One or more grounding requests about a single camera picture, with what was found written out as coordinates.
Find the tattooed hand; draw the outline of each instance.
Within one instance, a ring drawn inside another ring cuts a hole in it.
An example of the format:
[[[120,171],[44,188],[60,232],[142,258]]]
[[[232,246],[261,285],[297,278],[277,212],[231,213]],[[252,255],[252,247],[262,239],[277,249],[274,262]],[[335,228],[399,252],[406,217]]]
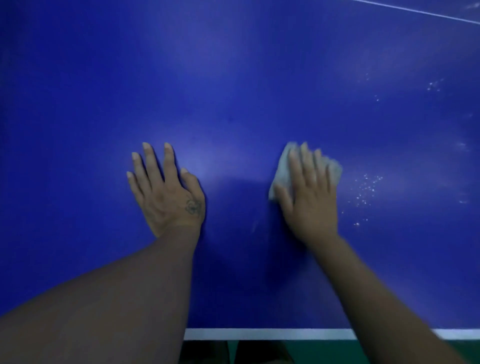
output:
[[[152,146],[148,143],[143,143],[143,146],[146,171],[142,157],[138,153],[132,153],[135,174],[127,172],[127,177],[153,234],[158,238],[168,228],[175,226],[192,227],[200,233],[205,218],[205,196],[197,178],[182,168],[180,176],[187,189],[182,187],[172,146],[165,143],[164,180]]]

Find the forearm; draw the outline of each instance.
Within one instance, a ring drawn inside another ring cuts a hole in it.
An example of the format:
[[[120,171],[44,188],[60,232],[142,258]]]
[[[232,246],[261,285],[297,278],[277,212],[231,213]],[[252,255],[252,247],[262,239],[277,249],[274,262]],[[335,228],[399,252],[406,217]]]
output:
[[[340,237],[312,244],[365,353],[374,363],[462,363]]]
[[[0,361],[176,363],[197,239],[197,231],[167,231],[10,312],[0,320]]]

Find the person's leg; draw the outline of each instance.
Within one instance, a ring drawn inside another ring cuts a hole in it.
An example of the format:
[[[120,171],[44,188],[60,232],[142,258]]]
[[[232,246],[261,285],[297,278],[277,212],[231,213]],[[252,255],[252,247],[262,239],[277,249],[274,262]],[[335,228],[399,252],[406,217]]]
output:
[[[226,341],[184,341],[179,364],[229,364]]]
[[[239,341],[235,364],[292,364],[293,359],[281,341]]]

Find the thin white line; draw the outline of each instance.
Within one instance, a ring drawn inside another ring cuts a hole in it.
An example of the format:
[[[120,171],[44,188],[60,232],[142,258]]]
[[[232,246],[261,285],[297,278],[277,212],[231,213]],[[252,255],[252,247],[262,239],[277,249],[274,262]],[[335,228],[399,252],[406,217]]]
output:
[[[480,340],[480,328],[436,328],[444,340]],[[185,340],[356,340],[349,328],[188,328]]]
[[[405,11],[407,11],[407,12],[417,12],[417,13],[419,13],[419,14],[437,16],[437,17],[439,17],[439,18],[445,18],[445,19],[451,19],[451,20],[458,20],[458,21],[460,21],[460,22],[465,22],[465,23],[471,23],[471,24],[480,25],[480,22],[476,22],[476,21],[474,21],[474,20],[467,20],[467,19],[462,19],[462,18],[455,18],[455,17],[453,17],[453,16],[435,14],[435,13],[432,13],[432,12],[423,12],[423,11],[421,11],[421,10],[415,10],[415,9],[409,9],[409,8],[402,8],[401,6],[381,4],[381,3],[379,3],[379,2],[368,1],[368,0],[352,0],[352,1],[364,2],[364,3],[366,3],[366,4],[384,6],[384,7],[386,7],[386,8],[405,10]]]

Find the hand tattoo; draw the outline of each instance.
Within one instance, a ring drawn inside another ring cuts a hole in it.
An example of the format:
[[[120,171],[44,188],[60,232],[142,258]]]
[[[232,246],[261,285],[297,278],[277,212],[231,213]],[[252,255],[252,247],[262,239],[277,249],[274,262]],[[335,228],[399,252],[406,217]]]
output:
[[[188,200],[185,210],[187,210],[190,215],[196,215],[200,217],[202,215],[202,203],[197,200]]]

